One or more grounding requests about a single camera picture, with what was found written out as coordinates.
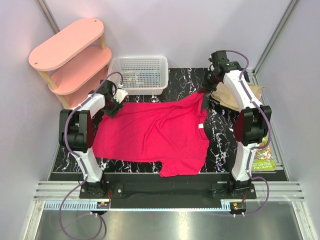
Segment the red t shirt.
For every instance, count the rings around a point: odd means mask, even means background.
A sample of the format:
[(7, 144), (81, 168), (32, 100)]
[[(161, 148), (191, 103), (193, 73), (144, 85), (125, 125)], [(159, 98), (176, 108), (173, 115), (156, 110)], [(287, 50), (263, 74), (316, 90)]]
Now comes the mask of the red t shirt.
[(172, 102), (127, 102), (114, 118), (104, 115), (93, 143), (98, 158), (161, 162), (161, 177), (198, 174), (210, 141), (204, 95), (195, 92)]

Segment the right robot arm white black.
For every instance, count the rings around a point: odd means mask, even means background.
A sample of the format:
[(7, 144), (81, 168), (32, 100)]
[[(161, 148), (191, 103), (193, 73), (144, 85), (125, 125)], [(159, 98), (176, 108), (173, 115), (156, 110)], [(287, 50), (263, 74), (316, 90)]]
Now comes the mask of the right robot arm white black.
[(239, 116), (233, 126), (237, 141), (234, 166), (227, 184), (222, 188), (232, 198), (243, 198), (251, 190), (252, 164), (255, 153), (261, 149), (264, 137), (270, 137), (270, 106), (263, 105), (250, 89), (246, 79), (246, 68), (237, 61), (230, 61), (227, 50), (217, 50), (209, 58), (210, 66), (205, 70), (199, 93), (213, 93), (219, 83), (230, 90), (239, 109)]

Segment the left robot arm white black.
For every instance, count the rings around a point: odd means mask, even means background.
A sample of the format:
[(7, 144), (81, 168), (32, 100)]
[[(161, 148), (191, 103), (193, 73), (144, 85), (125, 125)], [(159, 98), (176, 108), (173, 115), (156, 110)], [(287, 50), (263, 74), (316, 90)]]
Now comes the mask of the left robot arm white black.
[(93, 152), (96, 134), (92, 118), (99, 111), (110, 118), (115, 117), (127, 96), (122, 83), (101, 80), (97, 89), (89, 92), (83, 102), (60, 111), (58, 141), (78, 163), (83, 175), (80, 192), (88, 198), (103, 198), (108, 193), (108, 183)]

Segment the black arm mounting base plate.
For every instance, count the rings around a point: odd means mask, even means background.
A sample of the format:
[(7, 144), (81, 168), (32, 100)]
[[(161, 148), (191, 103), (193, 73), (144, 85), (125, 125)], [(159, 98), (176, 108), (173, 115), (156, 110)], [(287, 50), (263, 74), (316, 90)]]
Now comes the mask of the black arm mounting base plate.
[(205, 180), (116, 180), (103, 176), (102, 182), (85, 183), (80, 188), (81, 199), (124, 199), (126, 197), (196, 196), (215, 200), (257, 198), (256, 190), (248, 180), (243, 186), (233, 187), (232, 182)]

